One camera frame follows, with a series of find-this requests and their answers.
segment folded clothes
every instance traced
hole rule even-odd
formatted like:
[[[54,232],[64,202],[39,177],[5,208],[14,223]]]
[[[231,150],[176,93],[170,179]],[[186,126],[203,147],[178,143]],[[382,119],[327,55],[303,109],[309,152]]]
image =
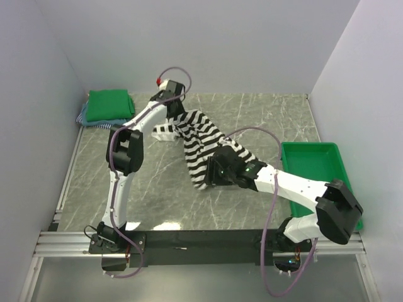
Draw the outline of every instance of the folded clothes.
[[[103,120],[103,121],[87,121],[86,119],[86,113],[88,109],[88,104],[83,104],[81,112],[79,116],[76,119],[76,123],[80,124],[85,127],[96,127],[96,128],[102,128],[102,129],[110,129],[112,125],[118,124],[122,125],[126,123],[129,119],[118,119],[118,120]]]
[[[132,118],[134,105],[127,90],[90,91],[86,120],[105,121],[122,118]]]

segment marble tabletop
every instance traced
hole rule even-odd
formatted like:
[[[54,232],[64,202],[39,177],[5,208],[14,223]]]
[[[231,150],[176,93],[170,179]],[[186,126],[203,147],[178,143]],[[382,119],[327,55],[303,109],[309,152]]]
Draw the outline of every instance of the marble tabletop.
[[[133,94],[136,112],[151,94]],[[319,136],[304,94],[188,94],[185,109],[200,109],[228,133],[243,126],[271,130],[282,142],[318,142]],[[108,130],[82,132],[58,231],[96,226],[106,208],[109,173],[105,161]],[[276,142],[261,131],[234,138],[263,161],[275,163]],[[158,142],[147,137],[144,163],[135,175],[127,206],[130,228],[139,230],[226,230],[262,228],[272,195],[239,187],[196,190],[190,181],[183,141]],[[290,216],[289,202],[279,198],[270,227]]]

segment cable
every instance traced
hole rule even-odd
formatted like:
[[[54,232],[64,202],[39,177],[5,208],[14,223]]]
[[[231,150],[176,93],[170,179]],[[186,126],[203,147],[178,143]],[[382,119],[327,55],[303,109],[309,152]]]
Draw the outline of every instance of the cable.
[[[114,183],[114,185],[113,185],[112,196],[111,196],[110,220],[111,220],[113,229],[117,232],[117,234],[119,234],[119,236],[121,236],[122,238],[124,238],[128,243],[130,243],[131,245],[133,245],[133,246],[135,247],[135,249],[139,252],[139,254],[140,254],[140,265],[139,265],[139,267],[138,267],[134,272],[132,272],[132,273],[130,273],[130,274],[127,274],[127,275],[114,275],[114,274],[112,274],[112,273],[110,273],[110,272],[105,272],[105,274],[107,274],[107,275],[110,276],[110,277],[119,278],[119,279],[132,277],[132,276],[136,275],[136,274],[141,270],[141,268],[142,268],[143,265],[144,265],[144,256],[143,256],[143,252],[141,251],[140,247],[139,247],[135,242],[133,242],[133,240],[131,240],[130,238],[128,238],[127,236],[125,236],[125,234],[123,234],[123,233],[117,228],[116,223],[115,223],[115,219],[114,219],[114,217],[113,217],[113,209],[114,209],[114,206],[115,206],[116,191],[117,191],[117,188],[118,188],[118,180],[119,180],[118,171],[116,171],[115,165],[113,164],[113,146],[115,145],[115,140],[116,140],[116,138],[119,136],[119,133],[120,133],[120,132],[122,132],[122,131],[124,131],[124,130],[126,130],[126,129],[132,127],[132,126],[135,126],[137,123],[140,123],[140,122],[147,116],[147,114],[149,114],[149,113],[150,113],[153,109],[155,109],[156,107],[158,107],[158,106],[160,106],[160,105],[163,105],[163,104],[166,104],[166,103],[168,103],[168,102],[171,102],[171,101],[173,101],[173,100],[175,100],[175,99],[178,99],[178,98],[180,99],[181,97],[185,96],[186,93],[189,92],[190,87],[191,87],[191,77],[190,77],[189,73],[188,73],[186,70],[184,70],[183,68],[181,68],[181,67],[170,67],[170,68],[165,69],[163,72],[161,72],[161,74],[159,75],[158,79],[161,80],[161,77],[162,77],[167,71],[172,70],[172,69],[178,69],[178,70],[180,70],[180,71],[182,71],[183,73],[186,74],[186,76],[187,76],[188,79],[189,79],[189,86],[188,86],[187,90],[186,90],[183,94],[181,94],[181,95],[179,95],[179,96],[174,96],[174,97],[172,97],[172,98],[165,99],[164,101],[162,101],[162,102],[160,102],[160,103],[157,103],[157,104],[154,104],[154,105],[151,106],[150,108],[147,108],[147,110],[146,110],[142,115],[140,115],[133,123],[119,128],[119,129],[112,135],[112,138],[111,138],[110,148],[109,148],[109,165],[110,165],[110,167],[111,167],[112,172],[115,173],[115,183]]]
[[[304,270],[306,269],[308,263],[311,261],[312,256],[314,255],[314,252],[315,252],[315,249],[316,249],[317,238],[315,238],[314,243],[312,244],[312,248],[309,251],[309,254],[308,254],[308,257],[307,257],[306,261],[302,264],[302,266],[297,271],[295,271],[295,272],[298,272],[298,274],[295,277],[295,279],[292,281],[291,285],[289,287],[287,287],[287,289],[284,290],[282,293],[273,292],[270,289],[270,287],[269,287],[269,285],[267,283],[266,266],[264,265],[264,250],[265,250],[264,247],[266,246],[267,230],[268,230],[268,227],[269,227],[271,216],[273,214],[273,210],[275,208],[275,203],[277,201],[277,196],[278,196],[278,177],[277,177],[277,174],[278,174],[278,167],[279,167],[280,159],[281,159],[281,143],[280,143],[279,139],[276,137],[276,135],[274,133],[272,133],[272,132],[270,132],[270,131],[268,131],[266,129],[263,129],[263,128],[260,128],[260,127],[255,127],[255,126],[249,126],[249,127],[244,127],[244,128],[237,129],[237,130],[231,132],[230,134],[228,134],[225,138],[228,138],[228,137],[230,137],[231,135],[233,135],[233,134],[235,134],[237,132],[245,131],[245,130],[248,130],[248,129],[259,130],[259,131],[263,131],[263,132],[269,134],[270,136],[272,136],[276,140],[276,143],[278,145],[278,156],[277,156],[277,160],[276,160],[276,164],[275,164],[275,169],[276,169],[276,173],[275,173],[275,191],[273,193],[273,202],[272,202],[272,204],[270,206],[266,222],[264,223],[263,233],[262,233],[262,241],[261,241],[261,245],[260,245],[260,273],[261,273],[262,280],[263,280],[263,283],[264,283],[264,286],[265,286],[267,292],[271,296],[279,298],[279,297],[282,297],[282,296],[285,296],[286,294],[288,294],[291,291],[291,289],[294,287],[294,285],[300,279],[302,273],[304,272]]]
[[[89,236],[89,235],[87,234],[87,232],[86,232],[86,229],[87,229],[87,228],[92,228],[94,231],[96,231],[96,228],[93,227],[92,225],[86,225],[86,226],[84,227],[84,235],[87,236],[89,239],[91,239],[91,236]]]

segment wall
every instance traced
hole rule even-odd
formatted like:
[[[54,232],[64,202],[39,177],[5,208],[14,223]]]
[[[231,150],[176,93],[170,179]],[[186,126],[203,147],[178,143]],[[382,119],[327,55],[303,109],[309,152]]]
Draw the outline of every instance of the wall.
[[[8,302],[52,220],[84,91],[37,5],[0,3],[0,300]]]
[[[358,1],[37,3],[87,90],[154,91],[180,65],[196,92],[309,93]]]
[[[361,0],[312,92],[364,208],[362,232],[384,301],[403,289],[403,2]]]

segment green plastic bin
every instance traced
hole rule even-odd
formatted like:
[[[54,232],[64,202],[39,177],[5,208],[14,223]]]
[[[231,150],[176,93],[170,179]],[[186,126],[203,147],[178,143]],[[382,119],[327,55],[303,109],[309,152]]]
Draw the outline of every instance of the green plastic bin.
[[[344,181],[348,189],[353,192],[344,169],[339,148],[335,143],[284,142],[281,148],[281,159],[285,172],[313,181],[330,182],[337,178]],[[312,214],[311,210],[293,201],[290,201],[290,207],[293,217]],[[359,220],[356,230],[358,231],[362,228],[362,221]]]

